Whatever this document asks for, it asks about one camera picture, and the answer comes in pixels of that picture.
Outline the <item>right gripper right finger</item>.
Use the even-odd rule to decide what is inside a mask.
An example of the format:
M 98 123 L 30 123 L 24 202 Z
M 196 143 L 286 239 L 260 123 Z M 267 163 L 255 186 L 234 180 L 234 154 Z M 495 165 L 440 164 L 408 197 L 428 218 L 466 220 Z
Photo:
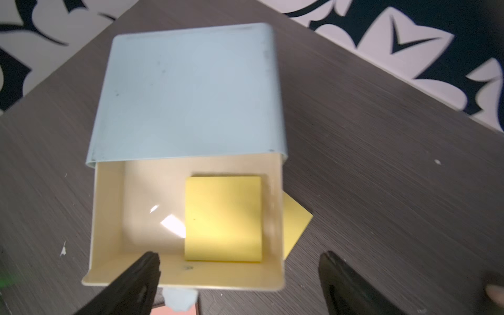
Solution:
M 330 314 L 404 314 L 332 251 L 321 254 L 318 275 Z

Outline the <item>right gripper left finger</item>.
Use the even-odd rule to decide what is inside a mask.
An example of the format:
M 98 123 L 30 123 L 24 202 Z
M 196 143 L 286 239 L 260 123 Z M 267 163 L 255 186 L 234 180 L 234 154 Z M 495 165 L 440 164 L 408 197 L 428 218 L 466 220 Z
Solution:
M 150 314 L 160 276 L 160 257 L 149 251 L 76 315 Z

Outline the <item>pink sticky note pad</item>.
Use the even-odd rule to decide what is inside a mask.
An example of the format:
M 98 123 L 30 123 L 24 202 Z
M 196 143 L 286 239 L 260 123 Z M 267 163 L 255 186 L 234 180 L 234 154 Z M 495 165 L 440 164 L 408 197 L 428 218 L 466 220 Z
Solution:
M 166 305 L 154 307 L 151 310 L 151 315 L 198 315 L 196 305 L 192 305 L 187 311 L 174 311 Z

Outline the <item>yellow sticky note pad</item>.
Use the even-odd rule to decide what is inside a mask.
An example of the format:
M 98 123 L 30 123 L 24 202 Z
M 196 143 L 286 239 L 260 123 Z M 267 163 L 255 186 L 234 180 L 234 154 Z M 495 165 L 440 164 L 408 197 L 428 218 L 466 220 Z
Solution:
M 283 259 L 286 260 L 308 227 L 313 215 L 286 193 L 283 194 L 283 201 Z
M 187 261 L 261 262 L 261 178 L 188 178 L 185 227 Z

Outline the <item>cream top drawer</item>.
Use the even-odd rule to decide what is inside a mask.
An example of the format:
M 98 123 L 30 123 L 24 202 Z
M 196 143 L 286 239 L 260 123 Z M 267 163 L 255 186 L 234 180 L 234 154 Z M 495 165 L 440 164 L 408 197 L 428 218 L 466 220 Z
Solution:
M 186 157 L 100 162 L 95 168 L 93 224 L 85 286 L 107 286 L 148 251 L 160 256 L 160 286 L 278 291 L 284 286 L 282 156 Z M 259 176 L 262 261 L 187 261 L 184 241 L 163 226 L 185 219 L 191 176 Z

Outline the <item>light blue drawer cabinet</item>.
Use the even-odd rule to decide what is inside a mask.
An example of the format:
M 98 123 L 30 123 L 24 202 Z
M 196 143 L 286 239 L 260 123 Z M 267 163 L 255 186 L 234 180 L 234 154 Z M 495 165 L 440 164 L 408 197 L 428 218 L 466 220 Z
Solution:
M 287 156 L 283 116 L 268 24 L 117 35 L 86 164 Z

